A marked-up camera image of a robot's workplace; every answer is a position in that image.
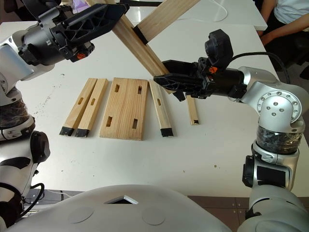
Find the person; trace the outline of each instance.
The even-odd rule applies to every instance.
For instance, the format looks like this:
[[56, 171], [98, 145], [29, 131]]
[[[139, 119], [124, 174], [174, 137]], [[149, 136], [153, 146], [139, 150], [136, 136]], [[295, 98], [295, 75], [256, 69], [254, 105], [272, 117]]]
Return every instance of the person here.
[[[268, 25], [265, 31], [258, 31], [265, 50], [286, 65], [299, 52], [295, 38], [309, 39], [309, 0], [264, 0], [260, 13]], [[280, 69], [274, 60], [272, 63]]]

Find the white table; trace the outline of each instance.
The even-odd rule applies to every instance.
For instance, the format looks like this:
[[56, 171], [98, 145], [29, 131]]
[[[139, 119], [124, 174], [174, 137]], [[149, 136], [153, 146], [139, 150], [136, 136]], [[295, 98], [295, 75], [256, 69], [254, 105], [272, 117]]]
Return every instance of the white table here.
[[[212, 0], [200, 0], [195, 6], [180, 17], [180, 20], [205, 21], [208, 23], [220, 21], [224, 24], [252, 25], [256, 30], [265, 30], [267, 24], [252, 0], [215, 0], [227, 10], [227, 17], [222, 7]], [[131, 7], [126, 13], [132, 22], [140, 22], [155, 7]]]
[[[3, 23], [0, 39], [31, 24]], [[209, 32], [219, 28], [230, 36], [235, 54], [264, 50], [252, 26], [193, 21], [175, 22], [150, 46], [161, 60], [197, 61], [206, 55], [204, 42]], [[43, 182], [47, 189], [81, 191], [108, 185], [153, 184], [188, 195], [249, 196], [250, 189], [241, 181], [242, 166], [245, 156], [251, 154], [258, 115], [249, 106], [225, 97], [197, 100], [200, 125], [191, 126], [186, 102], [180, 103], [165, 93], [175, 137], [162, 138], [149, 93], [144, 141], [126, 141], [98, 136], [106, 94], [88, 138], [60, 136], [87, 78], [151, 78], [112, 32], [93, 43], [96, 49], [90, 57], [77, 63], [62, 61], [49, 73], [17, 85], [29, 113], [36, 118], [36, 130], [48, 135], [52, 152], [39, 165], [40, 173], [33, 183]], [[239, 66], [263, 68], [275, 74], [264, 56], [239, 58], [230, 64], [232, 68]], [[305, 139], [299, 149], [293, 192], [309, 196], [309, 148]]]

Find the black rubber tip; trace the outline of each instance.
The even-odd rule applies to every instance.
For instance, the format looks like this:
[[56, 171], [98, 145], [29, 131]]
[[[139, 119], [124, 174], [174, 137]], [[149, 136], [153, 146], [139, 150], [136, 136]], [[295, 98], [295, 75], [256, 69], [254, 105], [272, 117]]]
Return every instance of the black rubber tip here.
[[77, 129], [75, 137], [87, 137], [90, 130], [87, 129]]
[[74, 128], [62, 127], [60, 131], [60, 135], [71, 136], [73, 134]]
[[139, 37], [139, 39], [143, 42], [143, 44], [147, 44], [148, 41], [147, 39], [145, 38], [145, 36], [143, 35], [143, 33], [141, 32], [141, 30], [139, 29], [138, 26], [135, 26], [135, 28], [133, 28], [135, 34]]
[[161, 129], [161, 134], [163, 137], [174, 136], [172, 128]]

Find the white shirt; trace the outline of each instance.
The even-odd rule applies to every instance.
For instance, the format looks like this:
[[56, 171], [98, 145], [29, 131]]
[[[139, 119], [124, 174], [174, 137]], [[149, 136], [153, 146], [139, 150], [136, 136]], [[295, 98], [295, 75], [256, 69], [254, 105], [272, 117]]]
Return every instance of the white shirt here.
[[277, 0], [275, 17], [284, 24], [292, 23], [309, 13], [309, 0]]

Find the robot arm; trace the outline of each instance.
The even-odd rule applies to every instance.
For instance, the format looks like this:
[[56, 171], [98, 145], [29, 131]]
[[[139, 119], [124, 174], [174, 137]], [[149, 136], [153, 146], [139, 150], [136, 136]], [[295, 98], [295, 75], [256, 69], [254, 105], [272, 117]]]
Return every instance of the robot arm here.
[[0, 231], [21, 217], [36, 168], [50, 154], [47, 136], [33, 131], [34, 118], [16, 83], [40, 76], [64, 59], [87, 57], [95, 48], [90, 40], [109, 32], [127, 11], [123, 4], [96, 4], [73, 15], [68, 6], [52, 4], [46, 11], [38, 1], [24, 3], [38, 23], [0, 43]]
[[291, 190], [309, 94], [301, 87], [280, 82], [265, 70], [227, 68], [233, 50], [222, 30], [210, 33], [205, 48], [208, 58], [199, 58], [195, 63], [166, 61], [170, 73], [154, 80], [176, 91], [180, 100], [184, 99], [182, 92], [200, 99], [215, 94], [252, 107], [260, 117], [253, 155], [246, 158], [244, 165], [243, 182], [249, 187], [270, 184]]
[[239, 232], [307, 231], [309, 216], [290, 192], [305, 129], [302, 115], [309, 109], [309, 94], [298, 86], [280, 82], [261, 69], [227, 69], [233, 51], [221, 30], [205, 43], [208, 58], [196, 63], [166, 61], [170, 74], [154, 80], [184, 100], [182, 92], [205, 99], [212, 94], [249, 105], [259, 114], [252, 155], [243, 166], [243, 183], [252, 188], [250, 210]]

